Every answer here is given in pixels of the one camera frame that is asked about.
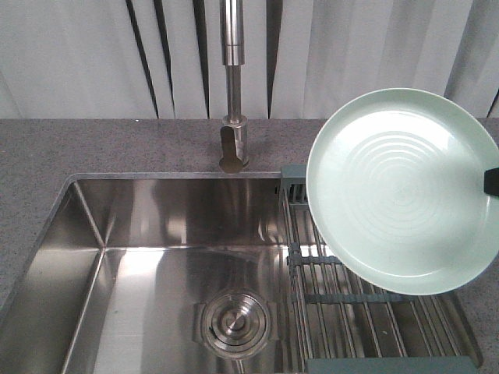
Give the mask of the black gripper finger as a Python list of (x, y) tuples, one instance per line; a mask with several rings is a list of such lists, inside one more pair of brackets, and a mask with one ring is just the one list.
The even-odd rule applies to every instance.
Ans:
[(491, 168), (484, 172), (483, 191), (488, 196), (499, 196), (499, 168)]

